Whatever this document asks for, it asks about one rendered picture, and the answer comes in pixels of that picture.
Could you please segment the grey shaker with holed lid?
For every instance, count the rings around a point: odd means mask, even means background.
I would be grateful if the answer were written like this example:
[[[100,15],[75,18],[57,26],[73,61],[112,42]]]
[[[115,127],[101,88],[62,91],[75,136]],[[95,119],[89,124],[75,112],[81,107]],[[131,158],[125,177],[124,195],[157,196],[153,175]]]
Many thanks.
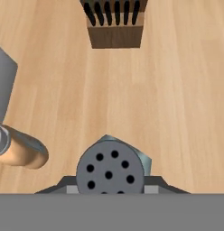
[[[81,194],[140,194],[152,159],[116,137],[105,134],[79,158],[76,182]]]

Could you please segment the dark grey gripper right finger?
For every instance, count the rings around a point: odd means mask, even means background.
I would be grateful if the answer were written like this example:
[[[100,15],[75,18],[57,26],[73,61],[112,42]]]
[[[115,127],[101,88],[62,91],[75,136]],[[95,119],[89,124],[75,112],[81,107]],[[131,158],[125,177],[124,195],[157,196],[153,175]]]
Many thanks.
[[[169,185],[161,176],[145,176],[145,194],[187,194],[187,191]]]

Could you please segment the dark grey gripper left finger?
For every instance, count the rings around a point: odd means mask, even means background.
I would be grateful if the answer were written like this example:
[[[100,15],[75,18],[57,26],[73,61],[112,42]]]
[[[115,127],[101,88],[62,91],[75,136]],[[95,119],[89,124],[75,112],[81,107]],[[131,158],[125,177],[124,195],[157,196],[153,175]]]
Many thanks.
[[[78,188],[75,176],[64,176],[56,185],[38,191],[38,194],[78,194]]]

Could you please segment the wooden knife block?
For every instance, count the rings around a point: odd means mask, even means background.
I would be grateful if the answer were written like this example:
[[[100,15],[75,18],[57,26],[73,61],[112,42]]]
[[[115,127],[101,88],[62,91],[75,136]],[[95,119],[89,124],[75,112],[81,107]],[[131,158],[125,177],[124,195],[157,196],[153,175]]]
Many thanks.
[[[93,49],[141,46],[148,0],[79,0]]]

